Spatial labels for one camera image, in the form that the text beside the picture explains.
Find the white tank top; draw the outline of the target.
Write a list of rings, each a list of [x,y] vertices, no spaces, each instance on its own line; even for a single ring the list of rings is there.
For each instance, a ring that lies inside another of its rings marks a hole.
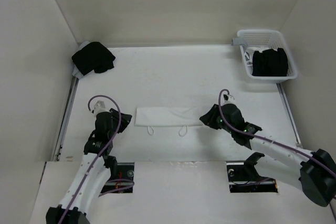
[[[206,107],[138,107],[135,114],[135,126],[147,128],[148,134],[154,134],[155,127],[177,127],[178,135],[184,137],[189,127],[201,126],[200,117],[206,113]]]

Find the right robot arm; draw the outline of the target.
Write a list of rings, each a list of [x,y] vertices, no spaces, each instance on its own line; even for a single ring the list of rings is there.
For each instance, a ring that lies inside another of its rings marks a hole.
[[[199,119],[212,129],[227,131],[237,144],[293,169],[294,175],[285,176],[277,167],[276,175],[283,182],[293,182],[313,203],[326,207],[335,197],[335,161],[327,151],[304,150],[256,135],[262,128],[246,122],[232,103],[214,104]]]

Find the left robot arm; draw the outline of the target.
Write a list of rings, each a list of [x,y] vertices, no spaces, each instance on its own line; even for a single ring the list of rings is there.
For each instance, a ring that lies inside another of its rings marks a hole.
[[[48,209],[47,223],[89,223],[95,200],[134,186],[133,179],[118,170],[116,157],[110,155],[112,137],[127,128],[132,116],[115,109],[94,109],[93,114],[95,127],[84,146],[80,167],[58,206]]]

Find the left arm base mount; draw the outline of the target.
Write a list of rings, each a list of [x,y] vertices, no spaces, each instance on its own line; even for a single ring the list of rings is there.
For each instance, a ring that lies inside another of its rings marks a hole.
[[[119,163],[114,156],[109,156],[105,163],[110,169],[111,176],[105,183],[101,194],[127,194],[133,193],[134,163]]]

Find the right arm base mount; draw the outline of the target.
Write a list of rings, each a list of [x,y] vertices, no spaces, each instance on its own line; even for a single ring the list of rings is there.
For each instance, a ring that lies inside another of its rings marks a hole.
[[[260,176],[256,170],[264,154],[255,152],[244,161],[226,163],[229,191],[231,193],[277,193],[276,180]]]

